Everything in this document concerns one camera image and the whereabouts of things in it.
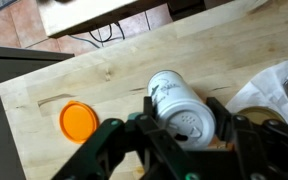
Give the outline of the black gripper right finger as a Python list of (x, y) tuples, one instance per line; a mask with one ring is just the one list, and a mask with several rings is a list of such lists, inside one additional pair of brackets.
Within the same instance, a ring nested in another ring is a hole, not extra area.
[(269, 118), (261, 125), (230, 113), (215, 97), (215, 135), (232, 149), (215, 156), (211, 175), (222, 180), (288, 180), (288, 125)]

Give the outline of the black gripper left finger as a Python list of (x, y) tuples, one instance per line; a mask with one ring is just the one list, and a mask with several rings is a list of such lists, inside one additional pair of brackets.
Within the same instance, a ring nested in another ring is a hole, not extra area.
[(145, 96), (143, 113), (135, 118), (143, 143), (140, 148), (145, 174), (141, 180), (198, 180), (192, 161), (155, 120), (152, 98)]

